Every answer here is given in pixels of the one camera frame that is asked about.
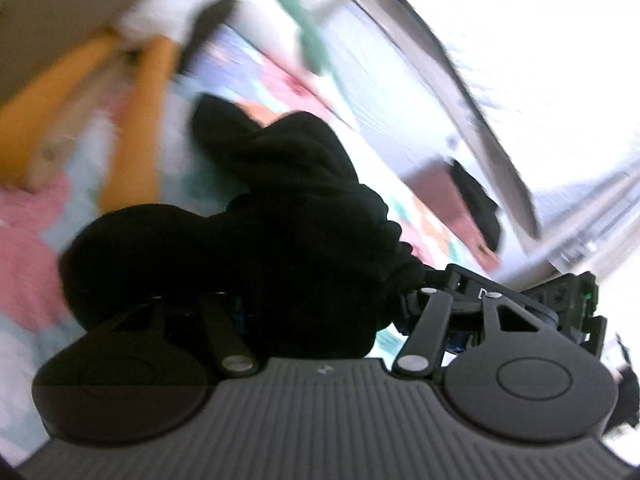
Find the floral blanket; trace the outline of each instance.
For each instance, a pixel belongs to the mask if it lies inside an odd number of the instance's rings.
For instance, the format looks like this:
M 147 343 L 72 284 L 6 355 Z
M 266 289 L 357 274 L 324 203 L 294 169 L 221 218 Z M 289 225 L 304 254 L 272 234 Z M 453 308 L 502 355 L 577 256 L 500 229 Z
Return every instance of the floral blanket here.
M 20 463 L 47 439 L 31 401 L 31 380 L 48 358 L 82 335 L 65 307 L 56 257 L 98 217 L 95 197 L 106 173 L 130 84 L 123 82 L 99 110 L 66 165 L 47 189 L 32 195 L 0 188 L 0 454 Z M 166 96 L 161 133 L 162 199 L 211 215 L 245 190 L 190 143 L 188 120 L 200 92 L 241 104 L 261 121 L 291 110 L 326 120 L 349 153 L 361 182 L 380 194 L 402 239 L 425 263 L 478 270 L 460 241 L 386 167 L 373 149 L 295 78 L 223 27 L 196 56 L 188 77 Z M 402 344 L 382 331 L 371 355 L 389 362 Z

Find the pink fabric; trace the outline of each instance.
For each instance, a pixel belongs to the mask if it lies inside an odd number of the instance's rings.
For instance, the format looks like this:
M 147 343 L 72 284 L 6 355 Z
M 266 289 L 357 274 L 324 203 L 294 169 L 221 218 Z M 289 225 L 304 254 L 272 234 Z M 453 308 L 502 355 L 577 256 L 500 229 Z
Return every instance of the pink fabric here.
M 486 246 L 480 229 L 478 229 L 470 215 L 459 216 L 447 226 L 468 247 L 473 257 L 484 270 L 490 272 L 500 267 L 498 256 Z
M 414 250 L 411 252 L 413 256 L 416 256 L 422 263 L 432 266 L 434 264 L 433 256 L 429 252 L 429 249 L 422 240 L 422 234 L 413 225 L 399 220 L 398 223 L 402 228 L 402 234 L 400 240 L 407 242 Z
M 449 223 L 467 214 L 468 209 L 449 170 L 446 162 L 436 162 L 410 177 L 406 184 L 450 228 Z
M 60 175 L 38 193 L 0 187 L 0 226 L 38 233 L 53 225 L 69 197 L 69 180 Z
M 110 121 L 115 124 L 115 126 L 122 126 L 122 117 L 132 90 L 133 87 L 131 84 L 128 82 L 122 83 L 116 90 L 111 92 L 105 99 L 105 102 L 98 107 L 98 109 L 107 111 Z M 113 130 L 116 134 L 120 131 L 119 128 L 114 128 Z
M 68 314 L 56 254 L 38 235 L 0 227 L 0 312 L 32 332 Z
M 38 233 L 62 214 L 69 191 L 62 172 L 36 194 L 0 188 L 0 313 L 32 332 L 68 314 L 57 256 Z
M 328 119 L 324 105 L 300 81 L 269 59 L 264 59 L 262 82 L 269 93 L 291 110 L 309 112 L 322 120 Z

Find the yellow strap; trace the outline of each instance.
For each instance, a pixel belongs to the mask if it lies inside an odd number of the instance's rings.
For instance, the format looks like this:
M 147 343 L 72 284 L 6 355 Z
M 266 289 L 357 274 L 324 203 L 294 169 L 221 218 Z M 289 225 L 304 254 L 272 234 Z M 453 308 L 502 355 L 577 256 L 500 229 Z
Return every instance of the yellow strap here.
M 127 79 L 129 69 L 126 54 L 117 52 L 76 87 L 31 159 L 27 191 L 36 192 L 52 181 L 71 157 L 100 102 L 117 83 Z
M 25 187 L 31 159 L 68 97 L 117 48 L 105 30 L 69 51 L 0 107 L 0 184 Z
M 178 59 L 178 47 L 156 36 L 140 56 L 134 88 L 124 110 L 110 171 L 102 188 L 102 212 L 157 203 L 159 129 L 164 93 Z

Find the black cloth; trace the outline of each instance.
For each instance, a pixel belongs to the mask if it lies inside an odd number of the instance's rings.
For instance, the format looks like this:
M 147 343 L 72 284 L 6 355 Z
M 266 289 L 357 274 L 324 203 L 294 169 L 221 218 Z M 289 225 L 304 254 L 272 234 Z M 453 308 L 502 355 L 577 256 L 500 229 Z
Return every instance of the black cloth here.
M 486 246 L 494 253 L 500 243 L 501 227 L 496 215 L 498 205 L 489 198 L 480 183 L 468 174 L 458 161 L 451 168 L 451 179 L 456 184 L 471 218 L 480 230 Z
M 618 383 L 618 400 L 607 421 L 605 433 L 625 423 L 633 427 L 638 425 L 640 412 L 638 376 L 630 367 L 620 370 L 620 375 L 622 375 L 622 380 Z
M 236 10 L 235 0 L 219 0 L 202 9 L 196 18 L 189 43 L 184 47 L 180 61 L 178 62 L 178 74 L 186 74 L 193 62 L 195 55 L 207 41 L 214 30 L 226 22 Z
M 221 288 L 242 296 L 258 354 L 367 354 L 424 267 L 331 128 L 305 112 L 261 128 L 203 96 L 192 132 L 250 193 L 210 218 L 143 205 L 89 225 L 60 259 L 78 321 L 90 330 L 152 294 L 188 301 Z
M 24 476 L 12 468 L 2 455 L 0 455 L 0 478 L 2 480 L 25 480 Z
M 624 480 L 640 480 L 640 467 L 636 467 Z

